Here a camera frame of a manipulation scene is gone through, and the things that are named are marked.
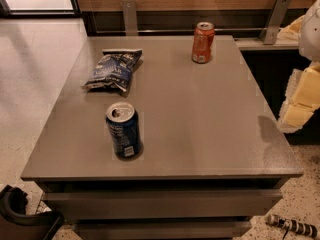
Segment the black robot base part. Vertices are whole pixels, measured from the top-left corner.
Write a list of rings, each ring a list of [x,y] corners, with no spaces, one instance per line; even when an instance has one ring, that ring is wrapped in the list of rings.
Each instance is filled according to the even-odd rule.
[[[52,240],[64,223],[58,211],[27,215],[27,194],[6,185],[0,191],[0,240]]]

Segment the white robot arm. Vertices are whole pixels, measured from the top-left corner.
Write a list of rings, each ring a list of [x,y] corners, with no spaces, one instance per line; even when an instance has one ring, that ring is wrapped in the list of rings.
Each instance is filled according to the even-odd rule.
[[[305,15],[281,29],[277,37],[297,40],[299,54],[311,61],[306,69],[293,70],[279,112],[278,129],[294,133],[320,108],[320,0]]]

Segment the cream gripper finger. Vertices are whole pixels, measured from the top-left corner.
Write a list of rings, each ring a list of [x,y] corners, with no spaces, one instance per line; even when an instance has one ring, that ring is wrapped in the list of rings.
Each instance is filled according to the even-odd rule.
[[[291,104],[312,110],[320,108],[320,63],[312,62],[303,71],[294,69],[286,93]]]
[[[295,133],[303,128],[313,114],[307,107],[285,101],[279,112],[277,127],[283,133]]]

